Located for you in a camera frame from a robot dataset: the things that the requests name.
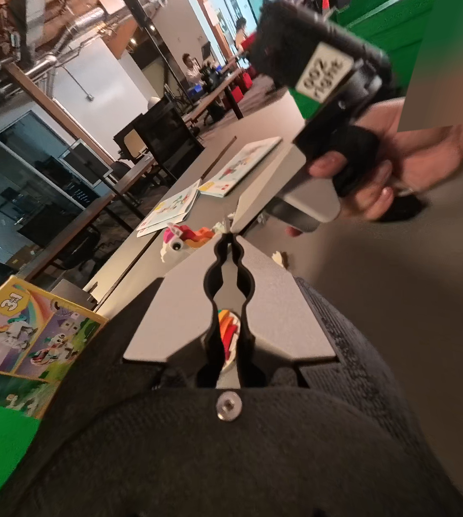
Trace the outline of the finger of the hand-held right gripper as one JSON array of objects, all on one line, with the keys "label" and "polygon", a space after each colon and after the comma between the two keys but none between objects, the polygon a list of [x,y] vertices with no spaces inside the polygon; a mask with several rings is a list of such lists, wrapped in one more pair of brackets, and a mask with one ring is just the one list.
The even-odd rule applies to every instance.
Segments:
[{"label": "finger of the hand-held right gripper", "polygon": [[341,203],[331,179],[292,178],[267,204],[267,214],[301,233],[337,219]]},{"label": "finger of the hand-held right gripper", "polygon": [[273,160],[265,166],[239,197],[231,234],[238,235],[255,220],[272,198],[306,164],[305,155],[293,143],[283,143]]}]

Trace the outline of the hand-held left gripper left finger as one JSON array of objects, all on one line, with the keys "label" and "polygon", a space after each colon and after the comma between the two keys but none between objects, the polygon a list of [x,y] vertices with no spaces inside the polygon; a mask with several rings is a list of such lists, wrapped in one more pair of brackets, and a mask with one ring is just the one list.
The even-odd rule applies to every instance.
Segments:
[{"label": "hand-held left gripper left finger", "polygon": [[123,358],[177,369],[215,388],[225,362],[215,295],[231,234],[214,236],[163,278]]}]

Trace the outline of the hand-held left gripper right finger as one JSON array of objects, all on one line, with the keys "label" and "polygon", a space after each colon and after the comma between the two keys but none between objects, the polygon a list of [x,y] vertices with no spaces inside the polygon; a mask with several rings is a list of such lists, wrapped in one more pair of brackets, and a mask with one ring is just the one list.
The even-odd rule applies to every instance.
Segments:
[{"label": "hand-held left gripper right finger", "polygon": [[323,365],[337,354],[295,277],[241,236],[232,236],[237,287],[245,297],[236,347],[241,387],[265,387],[276,371]]}]

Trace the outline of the lego instruction booklet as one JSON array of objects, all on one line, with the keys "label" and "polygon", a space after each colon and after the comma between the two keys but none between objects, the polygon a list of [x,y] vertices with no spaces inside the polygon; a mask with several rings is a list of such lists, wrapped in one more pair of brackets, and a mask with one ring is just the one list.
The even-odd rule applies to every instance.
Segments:
[{"label": "lego instruction booklet", "polygon": [[215,176],[199,187],[203,195],[223,198],[282,142],[282,137],[245,145]]},{"label": "lego instruction booklet", "polygon": [[202,181],[198,179],[191,186],[165,199],[149,213],[136,228],[137,237],[164,229],[168,223],[181,222],[190,212],[199,194]]}]

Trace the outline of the colourful lego set box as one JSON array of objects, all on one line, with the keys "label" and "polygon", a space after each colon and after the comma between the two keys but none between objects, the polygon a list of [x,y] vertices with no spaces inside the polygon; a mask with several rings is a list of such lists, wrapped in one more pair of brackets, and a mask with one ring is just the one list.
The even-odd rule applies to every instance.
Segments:
[{"label": "colourful lego set box", "polygon": [[0,407],[41,419],[108,319],[15,275],[0,287]]}]

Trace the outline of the person's right hand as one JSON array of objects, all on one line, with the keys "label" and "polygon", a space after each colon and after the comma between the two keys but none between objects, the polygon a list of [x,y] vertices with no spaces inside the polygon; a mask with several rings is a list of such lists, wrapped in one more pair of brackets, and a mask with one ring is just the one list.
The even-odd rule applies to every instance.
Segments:
[{"label": "person's right hand", "polygon": [[372,105],[356,125],[381,141],[377,165],[366,182],[341,202],[341,216],[380,220],[390,209],[397,179],[423,192],[447,179],[463,164],[463,124],[397,132],[404,98]]}]

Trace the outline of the long wooden table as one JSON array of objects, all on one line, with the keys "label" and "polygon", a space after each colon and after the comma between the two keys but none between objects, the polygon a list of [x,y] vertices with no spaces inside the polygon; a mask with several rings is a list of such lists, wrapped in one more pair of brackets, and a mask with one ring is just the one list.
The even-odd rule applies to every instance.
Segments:
[{"label": "long wooden table", "polygon": [[202,114],[207,111],[208,107],[212,104],[212,102],[216,101],[217,98],[224,94],[227,98],[230,107],[232,108],[232,111],[235,113],[238,120],[241,120],[244,118],[243,113],[241,112],[241,109],[239,107],[238,102],[235,100],[234,96],[232,95],[231,91],[231,85],[232,83],[238,79],[243,74],[243,69],[239,67],[237,70],[235,70],[233,73],[229,74],[224,81],[211,93],[207,94],[202,98],[202,100],[199,101],[199,103],[192,109],[191,112],[185,114],[182,116],[183,121],[188,124],[195,122],[197,119],[199,119]]}]

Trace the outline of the black office chair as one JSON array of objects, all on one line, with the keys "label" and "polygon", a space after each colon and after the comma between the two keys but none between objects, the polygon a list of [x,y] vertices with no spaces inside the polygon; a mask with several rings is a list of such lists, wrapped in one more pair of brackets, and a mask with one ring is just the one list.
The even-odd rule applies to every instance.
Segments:
[{"label": "black office chair", "polygon": [[198,137],[183,121],[167,97],[159,99],[148,111],[133,119],[113,137],[121,154],[137,164],[143,151],[150,152],[159,169],[173,181],[204,151]]}]

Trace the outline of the dark wooden table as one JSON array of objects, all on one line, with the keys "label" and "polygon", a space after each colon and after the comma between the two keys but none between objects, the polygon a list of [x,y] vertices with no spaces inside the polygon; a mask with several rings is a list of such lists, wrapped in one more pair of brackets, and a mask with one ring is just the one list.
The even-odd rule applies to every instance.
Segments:
[{"label": "dark wooden table", "polygon": [[25,281],[32,281],[49,266],[51,266],[60,252],[84,230],[89,224],[93,223],[114,199],[116,194],[109,193],[103,197],[96,199],[90,204],[73,222],[69,223],[52,241],[32,259],[23,266],[16,276]]}]

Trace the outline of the computer monitor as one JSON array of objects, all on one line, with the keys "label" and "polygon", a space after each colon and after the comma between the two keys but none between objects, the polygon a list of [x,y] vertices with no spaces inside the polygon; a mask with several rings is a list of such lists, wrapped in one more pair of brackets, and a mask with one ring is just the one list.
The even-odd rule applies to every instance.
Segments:
[{"label": "computer monitor", "polygon": [[68,146],[58,160],[92,188],[112,173],[112,168],[81,139]]}]

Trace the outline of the silver ventilation duct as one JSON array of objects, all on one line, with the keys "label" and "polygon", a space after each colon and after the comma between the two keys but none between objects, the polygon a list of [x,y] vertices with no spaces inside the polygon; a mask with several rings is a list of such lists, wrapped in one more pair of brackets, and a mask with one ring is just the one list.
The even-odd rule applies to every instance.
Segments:
[{"label": "silver ventilation duct", "polygon": [[37,85],[43,77],[54,72],[59,59],[53,53],[46,54],[32,68],[21,69],[12,58],[2,60],[0,69],[0,104],[19,91],[28,92],[30,84]]}]

